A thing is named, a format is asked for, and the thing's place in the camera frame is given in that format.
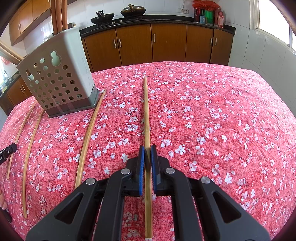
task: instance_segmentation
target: keyhole-shaped hole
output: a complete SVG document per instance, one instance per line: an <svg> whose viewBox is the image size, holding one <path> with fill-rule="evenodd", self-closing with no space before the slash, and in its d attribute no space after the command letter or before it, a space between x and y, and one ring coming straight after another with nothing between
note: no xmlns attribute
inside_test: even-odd
<svg viewBox="0 0 296 241"><path fill-rule="evenodd" d="M61 59L57 56L57 53L52 51L50 55L52 56L52 65L56 67L59 66L61 64Z"/></svg>
<svg viewBox="0 0 296 241"><path fill-rule="evenodd" d="M33 80L34 80L34 76L33 76L33 74L30 73L30 71L29 71L28 69L26 70L26 73L27 73L27 75L28 75L28 79L29 79L30 81L33 81Z"/></svg>

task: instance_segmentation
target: green container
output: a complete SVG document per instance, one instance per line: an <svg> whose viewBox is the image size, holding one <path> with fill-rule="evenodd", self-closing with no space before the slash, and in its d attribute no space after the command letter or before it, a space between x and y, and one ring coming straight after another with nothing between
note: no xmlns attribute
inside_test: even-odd
<svg viewBox="0 0 296 241"><path fill-rule="evenodd" d="M205 11L205 16L207 17L208 24L214 24L214 11Z"/></svg>

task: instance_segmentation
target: gray plastic base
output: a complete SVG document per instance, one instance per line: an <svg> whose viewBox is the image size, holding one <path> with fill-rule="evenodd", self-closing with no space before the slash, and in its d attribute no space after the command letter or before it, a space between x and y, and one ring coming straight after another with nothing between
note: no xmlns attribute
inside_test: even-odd
<svg viewBox="0 0 296 241"><path fill-rule="evenodd" d="M45 110L49 118L57 117L60 115L66 115L81 110L88 110L96 107L99 100L99 91L94 85L91 95L88 98L76 100L68 104L60 105L59 107L52 107Z"/></svg>

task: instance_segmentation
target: hand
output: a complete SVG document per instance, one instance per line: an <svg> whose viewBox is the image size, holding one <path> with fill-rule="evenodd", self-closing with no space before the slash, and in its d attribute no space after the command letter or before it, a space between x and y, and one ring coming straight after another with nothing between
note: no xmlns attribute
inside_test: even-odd
<svg viewBox="0 0 296 241"><path fill-rule="evenodd" d="M6 210L8 208L7 202L5 201L4 192L2 192L0 187L0 207L3 210Z"/></svg>

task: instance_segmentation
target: silver screw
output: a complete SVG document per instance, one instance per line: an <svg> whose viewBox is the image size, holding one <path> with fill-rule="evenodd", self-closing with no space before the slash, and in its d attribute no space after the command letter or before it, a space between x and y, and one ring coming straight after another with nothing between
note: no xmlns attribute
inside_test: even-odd
<svg viewBox="0 0 296 241"><path fill-rule="evenodd" d="M211 180L210 180L208 177L202 177L200 180L201 180L202 183L204 183L204 184L209 184L209 183L211 182Z"/></svg>
<svg viewBox="0 0 296 241"><path fill-rule="evenodd" d="M168 167L168 168L165 170L165 172L166 172L167 174L174 174L174 173L175 173L175 169L173 169L172 167Z"/></svg>
<svg viewBox="0 0 296 241"><path fill-rule="evenodd" d="M128 169L128 168L123 168L123 169L121 170L121 174L123 174L123 175L127 175L127 174L130 174L130 173L131 173L131 170Z"/></svg>
<svg viewBox="0 0 296 241"><path fill-rule="evenodd" d="M94 178L88 178L87 180L86 180L86 184L87 185L93 185L94 183L96 182L96 180L94 179Z"/></svg>

